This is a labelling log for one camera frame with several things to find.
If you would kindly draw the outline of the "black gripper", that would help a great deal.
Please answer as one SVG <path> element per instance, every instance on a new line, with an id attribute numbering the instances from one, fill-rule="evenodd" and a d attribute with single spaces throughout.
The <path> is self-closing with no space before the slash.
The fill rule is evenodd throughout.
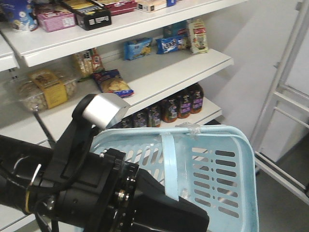
<path id="1" fill-rule="evenodd" d="M 205 232 L 207 212 L 179 197 L 165 194 L 164 187 L 146 170 L 126 162 L 125 154 L 109 148 L 105 155 L 116 157 L 121 168 L 106 217 L 105 232 Z"/>

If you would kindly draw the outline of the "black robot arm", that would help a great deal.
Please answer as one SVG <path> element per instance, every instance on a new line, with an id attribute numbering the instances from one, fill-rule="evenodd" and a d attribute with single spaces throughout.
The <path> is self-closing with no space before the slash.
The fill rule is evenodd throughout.
<path id="1" fill-rule="evenodd" d="M 205 232 L 206 211 L 165 195 L 164 187 L 125 155 L 103 157 L 83 144 L 68 157 L 14 138 L 0 138 L 0 202 L 34 214 L 43 232 L 64 222 L 85 232 Z"/>

